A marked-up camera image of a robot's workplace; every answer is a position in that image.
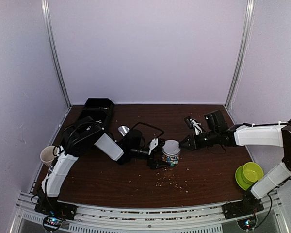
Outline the silver metal jar lid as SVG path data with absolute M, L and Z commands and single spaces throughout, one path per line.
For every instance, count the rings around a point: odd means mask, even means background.
M 178 156 L 181 152 L 179 142 L 171 139 L 166 140 L 162 152 L 166 156 Z

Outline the clear plastic jar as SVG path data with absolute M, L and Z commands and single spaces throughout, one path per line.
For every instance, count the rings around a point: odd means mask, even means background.
M 170 166 L 176 166 L 179 162 L 179 155 L 180 155 L 179 153 L 175 155 L 168 155 L 163 153 L 161 158 L 164 162 L 166 162 Z

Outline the silver metal scoop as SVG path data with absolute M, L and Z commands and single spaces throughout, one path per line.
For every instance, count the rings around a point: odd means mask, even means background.
M 126 134 L 130 131 L 130 128 L 123 125 L 123 126 L 118 127 L 118 131 L 123 137 L 125 137 Z

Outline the black three-compartment candy tray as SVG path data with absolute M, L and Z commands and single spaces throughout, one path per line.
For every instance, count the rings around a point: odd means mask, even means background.
M 90 117 L 96 123 L 108 129 L 115 104 L 109 98 L 88 98 L 78 120 Z

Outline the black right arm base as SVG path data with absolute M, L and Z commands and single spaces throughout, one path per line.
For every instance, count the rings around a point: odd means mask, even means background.
M 242 230 L 253 230 L 257 225 L 256 213 L 263 211 L 261 199 L 257 199 L 250 191 L 245 191 L 241 201 L 226 202 L 222 206 L 225 219 L 239 218 L 238 226 Z

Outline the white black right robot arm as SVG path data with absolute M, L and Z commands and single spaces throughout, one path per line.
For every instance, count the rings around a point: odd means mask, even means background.
M 291 178 L 291 119 L 287 122 L 267 124 L 235 124 L 229 127 L 220 110 L 204 115 L 208 131 L 205 131 L 199 122 L 191 117 L 185 118 L 185 123 L 193 134 L 186 136 L 180 147 L 187 150 L 221 145 L 226 147 L 242 146 L 274 146 L 284 150 L 281 162 L 273 167 L 263 178 L 249 188 L 251 196 L 239 203 L 242 214 L 251 213 L 261 199 L 280 184 Z

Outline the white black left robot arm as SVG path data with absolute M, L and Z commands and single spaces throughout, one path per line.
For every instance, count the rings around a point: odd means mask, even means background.
M 129 162 L 132 158 L 146 159 L 152 169 L 158 165 L 154 154 L 165 145 L 162 138 L 164 131 L 154 138 L 146 146 L 142 132 L 135 127 L 129 129 L 120 141 L 113 140 L 104 126 L 91 117 L 76 121 L 66 127 L 62 133 L 62 141 L 53 149 L 55 157 L 48 167 L 48 173 L 41 183 L 41 191 L 45 198 L 41 201 L 41 207 L 50 216 L 58 214 L 60 205 L 52 198 L 60 194 L 61 186 L 74 163 L 85 155 L 92 147 L 97 147 L 119 165 Z

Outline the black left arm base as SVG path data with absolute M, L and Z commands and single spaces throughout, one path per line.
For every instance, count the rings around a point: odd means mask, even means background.
M 42 220 L 42 226 L 47 232 L 57 231 L 65 221 L 74 220 L 76 205 L 58 202 L 58 198 L 48 197 L 41 188 L 36 196 L 38 200 L 34 210 L 46 215 Z

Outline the green saucer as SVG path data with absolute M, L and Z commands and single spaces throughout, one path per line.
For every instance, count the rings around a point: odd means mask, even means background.
M 238 186 L 243 189 L 247 190 L 251 185 L 253 185 L 253 182 L 246 182 L 243 178 L 243 167 L 244 165 L 240 166 L 237 168 L 235 172 L 235 180 Z

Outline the green bowl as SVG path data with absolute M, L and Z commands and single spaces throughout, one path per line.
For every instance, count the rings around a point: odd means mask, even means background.
M 264 172 L 263 169 L 254 162 L 248 162 L 243 165 L 242 169 L 242 178 L 247 184 L 253 184 L 256 181 L 259 181 L 263 178 Z

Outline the beige patterned ceramic mug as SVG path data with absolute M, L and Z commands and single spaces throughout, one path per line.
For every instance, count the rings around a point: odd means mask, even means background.
M 49 167 L 53 160 L 57 157 L 58 152 L 58 146 L 47 146 L 41 151 L 40 160 L 46 167 Z

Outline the aluminium corner post right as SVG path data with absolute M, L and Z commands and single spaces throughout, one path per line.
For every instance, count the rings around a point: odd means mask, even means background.
M 229 92 L 227 95 L 225 107 L 228 110 L 232 109 L 232 104 L 235 100 L 238 86 L 240 84 L 242 71 L 244 67 L 244 58 L 245 54 L 248 48 L 251 31 L 252 31 L 252 23 L 253 23 L 253 17 L 254 17 L 254 9 L 255 9 L 255 0 L 248 0 L 247 6 L 246 6 L 246 12 L 245 12 L 245 18 L 244 18 L 244 24 L 243 24 L 243 30 L 242 30 L 242 37 L 241 37 L 241 43 L 239 47 L 239 52 L 236 60 L 236 65 L 231 81 L 231 85 L 229 88 Z

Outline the aluminium corner post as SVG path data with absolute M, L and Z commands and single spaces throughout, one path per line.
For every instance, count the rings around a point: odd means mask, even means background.
M 60 91 L 64 97 L 66 106 L 70 108 L 72 104 L 68 96 L 67 88 L 64 82 L 64 78 L 63 78 L 63 74 L 62 74 L 62 70 L 61 70 L 61 66 L 59 62 L 58 52 L 56 50 L 55 38 L 54 38 L 54 33 L 53 33 L 53 28 L 52 28 L 52 23 L 51 23 L 51 15 L 49 11 L 49 1 L 41 0 L 41 6 L 42 6 L 42 14 L 43 14 L 43 18 L 44 18 L 44 22 L 46 26 L 48 42 L 50 45 L 50 51 L 51 51 L 52 61 L 55 68 L 56 77 L 59 82 Z
M 241 43 L 239 47 L 239 52 L 236 60 L 236 65 L 231 81 L 231 85 L 229 88 L 229 92 L 227 95 L 225 107 L 228 110 L 232 109 L 232 104 L 235 100 L 238 86 L 240 84 L 242 71 L 244 67 L 244 58 L 245 54 L 248 48 L 251 31 L 252 31 L 252 23 L 253 23 L 253 17 L 254 17 L 254 9 L 255 9 L 255 0 L 248 0 L 247 6 L 246 6 L 246 12 L 245 12 L 245 18 L 244 18 L 244 24 L 243 24 L 243 30 L 242 30 L 242 37 L 241 37 Z

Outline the aluminium corner post left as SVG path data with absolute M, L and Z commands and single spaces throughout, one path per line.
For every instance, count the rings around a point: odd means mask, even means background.
M 64 97 L 66 106 L 70 108 L 72 104 L 68 96 L 67 88 L 64 82 L 64 78 L 63 78 L 63 74 L 62 74 L 62 70 L 61 70 L 61 66 L 59 62 L 58 52 L 56 50 L 55 38 L 54 38 L 54 33 L 53 33 L 53 28 L 52 28 L 52 23 L 51 23 L 51 15 L 49 11 L 49 1 L 41 0 L 41 6 L 42 6 L 42 14 L 43 14 L 43 18 L 44 18 L 44 22 L 46 26 L 48 42 L 50 45 L 50 51 L 51 51 L 52 61 L 55 68 L 56 77 L 59 82 L 60 91 Z

